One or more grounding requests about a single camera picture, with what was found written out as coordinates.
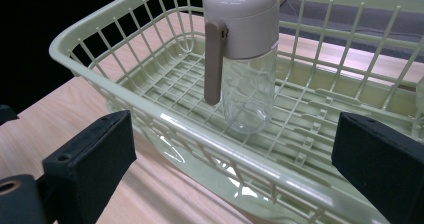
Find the black background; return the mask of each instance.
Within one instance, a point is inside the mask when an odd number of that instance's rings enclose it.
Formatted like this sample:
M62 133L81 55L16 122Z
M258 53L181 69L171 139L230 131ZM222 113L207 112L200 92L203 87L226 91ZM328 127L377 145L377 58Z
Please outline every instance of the black background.
M16 113L72 78L48 48L64 29L114 0L1 0L0 104Z

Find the plastic dish rack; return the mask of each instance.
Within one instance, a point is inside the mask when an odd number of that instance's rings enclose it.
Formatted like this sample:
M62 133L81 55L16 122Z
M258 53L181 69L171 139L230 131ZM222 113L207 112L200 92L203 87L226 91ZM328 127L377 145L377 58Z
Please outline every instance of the plastic dish rack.
M101 93L111 112L130 110L135 130L228 202L280 223L385 223L331 165L333 139L347 111L423 143L415 86L424 75L417 60L424 37L391 32L404 13L422 17L424 0L289 1L300 8L295 20L280 21L292 35L280 35L273 119L254 135L229 129L221 105L203 100L202 0L116 0L62 32L50 55ZM304 20L309 3L325 6L322 26ZM348 30L328 25L336 6L356 10ZM357 30L370 9L389 13L382 35ZM351 48L356 41L375 51ZM387 46L409 54L382 55Z

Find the wooden surface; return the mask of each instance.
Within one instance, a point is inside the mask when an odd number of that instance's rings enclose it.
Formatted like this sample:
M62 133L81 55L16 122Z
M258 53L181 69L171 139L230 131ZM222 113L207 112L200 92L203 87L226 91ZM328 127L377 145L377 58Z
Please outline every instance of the wooden surface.
M105 100L73 78L0 126L0 179L42 175L41 161L96 119ZM178 171L138 133L137 160L118 185L98 223L264 223L229 205Z

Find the clear plastic bottle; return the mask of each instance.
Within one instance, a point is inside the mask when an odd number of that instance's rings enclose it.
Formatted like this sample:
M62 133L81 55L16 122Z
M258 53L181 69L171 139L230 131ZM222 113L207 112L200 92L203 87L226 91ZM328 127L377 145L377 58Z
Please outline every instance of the clear plastic bottle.
M277 44L246 60L224 58L222 100L225 120L238 132L261 131L272 118Z

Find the light green basket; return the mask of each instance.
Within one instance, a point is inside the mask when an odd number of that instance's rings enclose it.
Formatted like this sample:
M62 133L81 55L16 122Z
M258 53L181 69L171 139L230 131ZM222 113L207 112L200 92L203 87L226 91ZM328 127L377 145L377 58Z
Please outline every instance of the light green basket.
M424 76L416 61L424 36L412 42L390 33L402 13L423 15L424 0L294 1L300 1L296 21L280 21L294 35L281 34L273 119L254 135L229 129L221 105L203 100L201 0L116 0L62 32L50 55L101 93L111 112L130 110L135 130L234 205L280 223L386 223L330 157L342 111L423 143L414 89ZM303 22L308 3L325 4L321 27ZM328 27L340 5L357 10L350 30ZM391 13L383 35L357 31L367 9ZM301 38L303 32L319 38ZM327 37L346 44L326 43ZM351 48L354 41L375 43L375 53ZM412 54L381 55L386 46Z

